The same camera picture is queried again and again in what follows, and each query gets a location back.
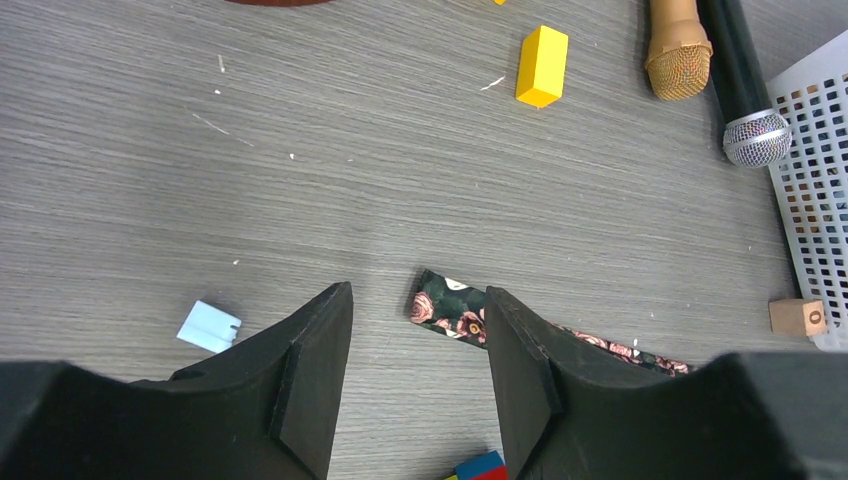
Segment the floral fabric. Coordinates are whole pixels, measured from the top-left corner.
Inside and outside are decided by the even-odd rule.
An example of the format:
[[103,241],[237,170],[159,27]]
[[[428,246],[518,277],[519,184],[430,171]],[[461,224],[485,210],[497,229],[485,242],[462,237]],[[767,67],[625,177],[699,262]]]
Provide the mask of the floral fabric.
[[[463,283],[425,270],[418,282],[412,303],[410,321],[459,341],[486,348],[486,294]],[[560,325],[557,328],[590,343],[618,359],[669,376],[685,375],[695,370],[682,362],[641,352],[619,343],[587,335]]]

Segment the plastic crate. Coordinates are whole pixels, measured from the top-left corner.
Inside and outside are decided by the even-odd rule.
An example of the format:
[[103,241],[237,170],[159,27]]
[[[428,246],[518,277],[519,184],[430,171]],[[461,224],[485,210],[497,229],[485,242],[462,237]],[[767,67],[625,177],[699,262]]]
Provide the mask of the plastic crate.
[[826,351],[848,351],[848,31],[768,83],[792,127],[769,166],[804,298],[824,303]]

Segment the wooden block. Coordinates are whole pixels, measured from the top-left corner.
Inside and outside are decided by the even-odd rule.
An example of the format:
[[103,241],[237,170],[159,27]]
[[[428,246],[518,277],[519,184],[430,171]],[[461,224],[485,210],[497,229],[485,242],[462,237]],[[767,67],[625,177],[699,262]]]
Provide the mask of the wooden block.
[[546,107],[562,96],[568,35],[542,25],[524,39],[515,99]]
[[810,336],[827,331],[821,300],[775,300],[769,302],[769,317],[775,333]]

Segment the black microphone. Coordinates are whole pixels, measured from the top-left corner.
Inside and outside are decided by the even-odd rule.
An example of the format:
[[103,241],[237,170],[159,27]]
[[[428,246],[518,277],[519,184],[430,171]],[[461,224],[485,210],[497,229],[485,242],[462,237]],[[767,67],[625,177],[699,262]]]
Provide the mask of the black microphone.
[[740,0],[698,0],[698,15],[713,45],[710,80],[727,127],[727,158],[763,167],[789,153],[792,131],[772,108]]

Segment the red block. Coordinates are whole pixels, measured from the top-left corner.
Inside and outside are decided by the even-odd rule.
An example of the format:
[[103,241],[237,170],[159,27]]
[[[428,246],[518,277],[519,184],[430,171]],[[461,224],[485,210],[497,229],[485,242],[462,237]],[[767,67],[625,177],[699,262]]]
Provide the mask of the red block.
[[472,480],[507,480],[506,477],[506,466],[498,467],[494,470],[489,470],[488,472],[480,475],[479,477],[474,477]]

